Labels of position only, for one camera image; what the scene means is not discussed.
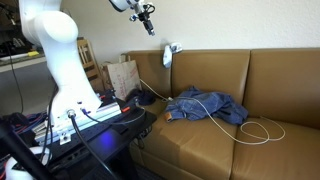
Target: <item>wooden chair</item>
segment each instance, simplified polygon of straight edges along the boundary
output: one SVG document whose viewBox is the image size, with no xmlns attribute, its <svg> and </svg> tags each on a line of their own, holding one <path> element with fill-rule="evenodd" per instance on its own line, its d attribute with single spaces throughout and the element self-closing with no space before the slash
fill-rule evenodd
<svg viewBox="0 0 320 180">
<path fill-rule="evenodd" d="M 96 91 L 105 91 L 101 73 L 94 58 L 89 41 L 81 39 L 77 41 L 77 44 L 82 66 L 92 88 Z"/>
</svg>

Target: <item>white wall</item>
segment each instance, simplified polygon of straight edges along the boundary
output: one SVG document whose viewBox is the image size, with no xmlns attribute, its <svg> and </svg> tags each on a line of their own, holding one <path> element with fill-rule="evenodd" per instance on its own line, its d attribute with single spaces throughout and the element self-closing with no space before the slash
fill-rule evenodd
<svg viewBox="0 0 320 180">
<path fill-rule="evenodd" d="M 156 6 L 155 37 L 128 20 L 133 11 L 118 13 L 108 0 L 64 0 L 62 8 L 91 41 L 99 62 L 175 41 L 184 49 L 320 47 L 319 0 L 150 1 Z"/>
</svg>

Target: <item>clothing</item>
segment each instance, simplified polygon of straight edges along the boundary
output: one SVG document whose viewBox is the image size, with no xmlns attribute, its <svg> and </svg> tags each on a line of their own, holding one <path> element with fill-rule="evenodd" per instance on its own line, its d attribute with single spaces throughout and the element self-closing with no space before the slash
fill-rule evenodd
<svg viewBox="0 0 320 180">
<path fill-rule="evenodd" d="M 142 106 L 147 106 L 156 101 L 156 97 L 150 91 L 133 89 L 126 97 L 126 102 L 129 102 L 134 97 L 138 97 L 138 102 Z"/>
<path fill-rule="evenodd" d="M 242 124 L 248 116 L 248 111 L 235 103 L 230 95 L 219 92 L 204 93 L 192 86 L 168 103 L 165 111 L 171 114 L 169 122 L 182 118 L 194 121 L 207 117 L 206 110 L 199 102 L 212 117 L 231 124 Z"/>
</svg>

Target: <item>couch backrest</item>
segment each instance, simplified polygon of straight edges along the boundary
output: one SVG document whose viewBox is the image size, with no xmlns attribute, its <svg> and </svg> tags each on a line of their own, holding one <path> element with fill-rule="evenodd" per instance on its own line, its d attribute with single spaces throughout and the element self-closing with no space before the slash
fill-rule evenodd
<svg viewBox="0 0 320 180">
<path fill-rule="evenodd" d="M 205 92 L 224 92 L 242 104 L 249 50 L 186 50 L 173 56 L 172 93 L 190 86 Z"/>
<path fill-rule="evenodd" d="M 320 49 L 252 50 L 244 106 L 252 117 L 320 128 Z"/>
<path fill-rule="evenodd" d="M 164 51 L 132 51 L 128 58 L 135 60 L 140 79 L 165 98 L 171 97 L 171 69 L 163 66 Z"/>
</svg>

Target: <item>wire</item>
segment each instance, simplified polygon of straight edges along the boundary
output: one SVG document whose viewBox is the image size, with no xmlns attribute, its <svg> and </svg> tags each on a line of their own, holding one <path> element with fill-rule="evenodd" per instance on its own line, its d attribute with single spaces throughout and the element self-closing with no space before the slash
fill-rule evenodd
<svg viewBox="0 0 320 180">
<path fill-rule="evenodd" d="M 146 9 L 146 11 L 147 11 L 149 14 L 153 13 L 155 10 L 156 10 L 156 7 L 154 7 L 154 6 L 151 5 L 151 4 L 149 4 L 148 7 L 147 7 L 147 9 Z"/>
<path fill-rule="evenodd" d="M 4 179 L 4 175 L 6 174 L 6 171 L 4 170 L 3 172 L 2 172 L 2 174 L 0 175 L 0 180 L 2 180 L 2 179 Z"/>
<path fill-rule="evenodd" d="M 145 129 L 144 131 L 142 131 L 138 137 L 136 137 L 134 140 L 133 140 L 133 143 L 139 148 L 139 149 L 144 149 L 144 141 L 143 139 L 145 137 L 148 136 L 148 134 L 152 131 L 152 126 L 149 126 L 147 129 Z"/>
<path fill-rule="evenodd" d="M 86 146 L 86 148 L 88 149 L 88 151 L 99 161 L 99 163 L 111 174 L 111 176 L 114 178 L 114 179 L 118 179 L 116 177 L 116 175 L 108 168 L 108 166 L 100 159 L 100 157 L 91 149 L 91 147 L 89 146 L 89 144 L 83 139 L 83 137 L 81 136 L 80 134 L 80 130 L 78 128 L 78 125 L 76 123 L 76 120 L 75 120 L 75 115 L 69 115 L 69 118 L 71 119 L 72 121 L 72 125 L 77 133 L 77 135 L 79 136 L 82 144 L 84 146 Z"/>
<path fill-rule="evenodd" d="M 143 107 L 140 107 L 141 109 L 143 109 L 143 112 L 141 113 L 141 115 L 137 118 L 134 118 L 130 121 L 125 121 L 125 122 L 119 122 L 119 123 L 112 123 L 112 122 L 104 122 L 104 121 L 99 121 L 97 119 L 92 118 L 91 116 L 88 115 L 88 113 L 84 112 L 84 115 L 86 115 L 91 121 L 97 122 L 97 123 L 101 123 L 101 124 L 108 124 L 108 125 L 121 125 L 121 124 L 129 124 L 129 123 L 133 123 L 135 121 L 137 121 L 138 119 L 140 119 L 142 116 L 145 115 L 146 110 Z"/>
<path fill-rule="evenodd" d="M 53 140 L 52 140 L 52 139 L 53 139 L 53 135 L 52 135 L 52 127 L 51 127 L 51 118 L 50 118 L 50 116 L 51 116 L 51 108 L 52 108 L 53 98 L 54 98 L 54 96 L 55 96 L 55 93 L 56 93 L 57 89 L 58 89 L 58 86 L 57 86 L 57 84 L 55 84 L 55 87 L 53 88 L 53 92 L 52 92 L 51 99 L 50 99 L 50 102 L 49 102 L 46 134 L 45 134 L 45 137 L 44 137 L 44 144 L 43 144 L 43 149 L 42 149 L 41 158 L 40 158 L 41 162 L 42 162 L 42 160 L 43 160 L 43 157 L 44 157 L 44 155 L 45 155 L 44 152 L 45 152 L 45 149 L 46 149 L 46 147 L 47 147 L 49 129 L 50 129 L 50 138 L 51 138 L 50 144 L 52 144 L 52 141 L 53 141 Z M 50 155 L 51 155 L 51 149 L 49 149 L 49 158 L 48 158 L 47 164 L 49 164 Z"/>
<path fill-rule="evenodd" d="M 18 89 L 18 92 L 19 92 L 19 96 L 20 96 L 20 103 L 21 103 L 21 111 L 20 113 L 23 114 L 23 111 L 24 111 L 24 105 L 23 105 L 23 97 L 22 97 L 22 93 L 21 93 L 21 89 L 20 89 L 20 85 L 19 85 L 19 82 L 18 82 L 18 79 L 17 79 L 17 76 L 16 76 L 16 73 L 15 73 L 15 70 L 13 68 L 13 62 L 12 62 L 12 56 L 11 56 L 11 51 L 7 45 L 7 43 L 4 43 L 8 53 L 9 53 L 9 57 L 10 57 L 10 65 L 11 65 L 11 70 L 12 70 L 12 74 L 13 74 L 13 77 L 14 77 L 14 80 L 15 80 L 15 83 L 17 85 L 17 89 Z"/>
<path fill-rule="evenodd" d="M 158 93 L 156 93 L 156 92 L 155 92 L 147 83 L 145 83 L 142 79 L 140 79 L 140 81 L 141 81 L 143 84 L 145 84 L 151 91 L 153 91 L 155 94 L 157 94 L 159 97 L 161 97 L 163 100 L 165 100 L 165 101 L 172 101 L 172 100 L 173 100 L 171 97 L 169 97 L 169 98 L 164 98 L 163 96 L 161 96 L 161 95 L 159 95 Z M 276 123 L 275 121 L 273 121 L 273 120 L 271 120 L 271 119 L 268 119 L 268 118 L 265 118 L 265 117 L 261 117 L 261 118 L 263 118 L 263 119 L 265 119 L 265 120 L 268 120 L 268 121 L 270 121 L 270 122 L 273 122 L 274 124 L 276 124 L 277 126 L 279 126 L 279 128 L 280 128 L 280 129 L 282 130 L 282 132 L 283 132 L 282 136 L 279 137 L 279 138 L 276 138 L 276 139 L 270 138 L 270 134 L 269 134 L 268 130 L 267 130 L 264 126 L 262 126 L 261 124 L 259 124 L 259 123 L 257 123 L 257 122 L 249 121 L 249 122 L 246 122 L 246 123 L 242 124 L 241 127 L 240 127 L 240 130 L 241 130 L 243 133 L 245 133 L 245 134 L 247 134 L 247 135 L 249 135 L 249 136 L 251 136 L 251 137 L 254 137 L 254 138 L 257 138 L 257 139 L 261 139 L 261 140 L 263 140 L 263 141 L 260 141 L 260 142 L 245 142 L 245 141 L 241 141 L 241 140 L 239 140 L 239 139 L 236 139 L 236 138 L 233 137 L 231 134 L 229 134 L 225 129 L 223 129 L 223 127 L 221 127 L 221 126 L 219 125 L 219 123 L 216 122 L 216 120 L 215 120 L 215 119 L 210 115 L 210 113 L 208 112 L 207 108 L 206 108 L 199 100 L 197 100 L 197 99 L 195 99 L 195 98 L 188 98 L 188 97 L 176 97 L 176 98 L 177 98 L 177 99 L 189 99 L 189 100 L 194 100 L 194 101 L 198 102 L 198 103 L 202 106 L 202 108 L 206 111 L 206 113 L 207 113 L 207 115 L 210 117 L 210 119 L 211 119 L 226 135 L 228 135 L 231 139 L 233 139 L 234 141 L 236 141 L 236 142 L 238 142 L 238 143 L 246 144 L 246 145 L 260 145 L 260 144 L 267 143 L 268 141 L 279 141 L 279 140 L 281 140 L 281 139 L 283 139 L 283 138 L 285 137 L 286 131 L 283 129 L 283 127 L 282 127 L 280 124 Z M 254 124 L 254 125 L 259 126 L 259 127 L 266 133 L 267 137 L 266 137 L 266 138 L 265 138 L 265 137 L 259 137 L 259 136 L 256 136 L 256 135 L 253 135 L 253 134 L 250 134 L 250 133 L 244 131 L 244 130 L 243 130 L 243 127 L 246 126 L 246 125 L 248 125 L 248 124 Z"/>
<path fill-rule="evenodd" d="M 155 90 L 153 90 L 153 89 L 152 89 L 146 82 L 144 82 L 142 79 L 140 79 L 140 81 L 141 81 L 145 86 L 147 86 L 153 93 L 155 93 L 157 96 L 161 97 L 163 102 L 168 102 L 168 101 L 171 100 L 170 98 L 165 98 L 165 97 L 161 96 L 160 94 L 158 94 Z"/>
<path fill-rule="evenodd" d="M 30 131 L 32 128 L 34 128 L 37 125 L 39 125 L 40 123 L 42 123 L 47 118 L 47 115 L 46 115 L 46 113 L 39 113 L 37 115 L 31 114 L 31 115 L 27 115 L 27 118 L 29 120 L 30 125 L 22 126 L 21 124 L 17 124 L 15 126 L 16 133 L 21 134 L 21 133 L 25 133 L 27 131 Z"/>
<path fill-rule="evenodd" d="M 7 154 L 6 156 L 2 157 L 0 159 L 0 164 L 4 164 L 6 161 L 9 160 L 10 157 L 11 157 L 10 154 Z"/>
<path fill-rule="evenodd" d="M 14 3 L 16 4 L 17 8 L 19 8 L 19 3 L 18 3 L 18 1 L 17 1 L 17 0 L 13 0 L 13 1 L 14 1 Z"/>
</svg>

